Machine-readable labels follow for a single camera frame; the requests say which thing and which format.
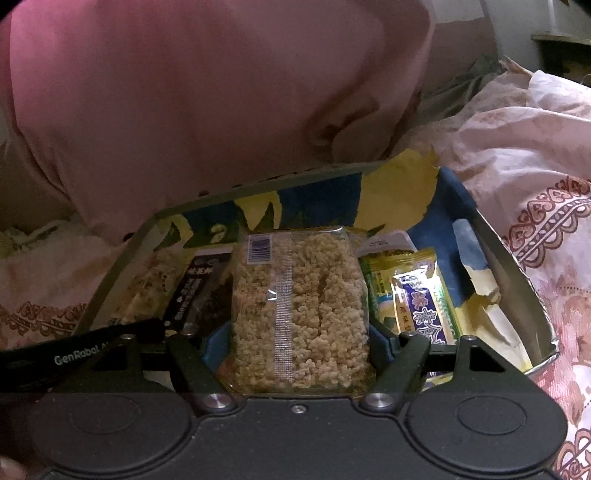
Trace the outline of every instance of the metal bolt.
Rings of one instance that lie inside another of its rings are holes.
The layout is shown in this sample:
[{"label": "metal bolt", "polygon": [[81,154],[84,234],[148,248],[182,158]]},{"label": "metal bolt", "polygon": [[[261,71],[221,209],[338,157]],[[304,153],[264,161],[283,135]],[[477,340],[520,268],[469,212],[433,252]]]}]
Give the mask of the metal bolt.
[{"label": "metal bolt", "polygon": [[203,397],[203,405],[211,410],[223,410],[232,404],[232,397],[227,393],[211,393]]},{"label": "metal bolt", "polygon": [[291,408],[291,411],[293,413],[306,413],[306,410],[308,410],[308,407],[306,407],[305,405],[294,405]]},{"label": "metal bolt", "polygon": [[369,393],[363,400],[373,410],[384,410],[394,405],[394,399],[387,393]]}]

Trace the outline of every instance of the dark package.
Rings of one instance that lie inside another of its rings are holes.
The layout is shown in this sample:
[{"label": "dark package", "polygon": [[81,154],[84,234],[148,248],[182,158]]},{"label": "dark package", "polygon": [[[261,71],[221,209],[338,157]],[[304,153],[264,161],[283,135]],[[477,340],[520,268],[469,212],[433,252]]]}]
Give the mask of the dark package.
[{"label": "dark package", "polygon": [[232,247],[197,251],[164,314],[167,329],[206,337],[232,315]]}]

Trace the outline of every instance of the open box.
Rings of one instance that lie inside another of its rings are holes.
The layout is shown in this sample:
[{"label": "open box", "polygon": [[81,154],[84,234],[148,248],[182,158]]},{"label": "open box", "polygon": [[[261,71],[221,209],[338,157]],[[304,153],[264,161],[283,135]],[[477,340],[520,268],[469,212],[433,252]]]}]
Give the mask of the open box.
[{"label": "open box", "polygon": [[[558,355],[548,314],[516,259],[461,182],[450,170],[435,168],[433,161],[407,151],[385,164],[331,166],[162,210],[135,233],[103,279],[76,330],[80,336],[7,352],[4,369],[14,357],[13,363],[27,358],[45,369],[51,365],[57,372],[52,373],[54,377],[59,376],[60,369],[64,374],[65,370],[72,371],[84,361],[74,358],[72,352],[88,350],[93,354],[92,348],[100,350],[109,335],[120,334],[104,327],[111,324],[125,290],[155,249],[175,244],[193,249],[233,243],[241,222],[250,228],[253,223],[267,222],[275,229],[345,225],[378,231],[384,225],[382,231],[406,230],[418,249],[435,248],[454,307],[464,312],[460,317],[466,317],[475,288],[460,259],[453,222],[467,219],[499,287],[499,305],[531,361],[526,373],[535,380]],[[477,333],[465,322],[462,329],[464,334]],[[95,336],[85,340],[87,344],[77,343],[92,332],[100,341]],[[56,362],[64,358],[69,360]]]}]

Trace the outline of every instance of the clear plastic bag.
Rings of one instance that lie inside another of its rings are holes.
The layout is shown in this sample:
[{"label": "clear plastic bag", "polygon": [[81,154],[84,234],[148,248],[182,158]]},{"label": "clear plastic bag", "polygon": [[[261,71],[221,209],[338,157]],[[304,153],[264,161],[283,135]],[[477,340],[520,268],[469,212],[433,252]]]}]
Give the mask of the clear plastic bag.
[{"label": "clear plastic bag", "polygon": [[242,235],[236,255],[231,386],[365,391],[367,289],[345,229]]}]

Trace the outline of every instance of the pink fabric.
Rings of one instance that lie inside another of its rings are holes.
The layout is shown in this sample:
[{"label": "pink fabric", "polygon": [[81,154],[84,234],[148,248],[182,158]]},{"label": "pink fabric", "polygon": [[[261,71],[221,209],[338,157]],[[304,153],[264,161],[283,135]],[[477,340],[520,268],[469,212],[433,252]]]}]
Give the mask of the pink fabric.
[{"label": "pink fabric", "polygon": [[543,72],[504,74],[455,117],[401,141],[433,146],[536,287],[561,355],[539,385],[563,408],[555,468],[591,478],[591,89]]},{"label": "pink fabric", "polygon": [[202,191],[378,160],[421,85],[424,0],[25,0],[17,128],[43,180],[121,242]]}]

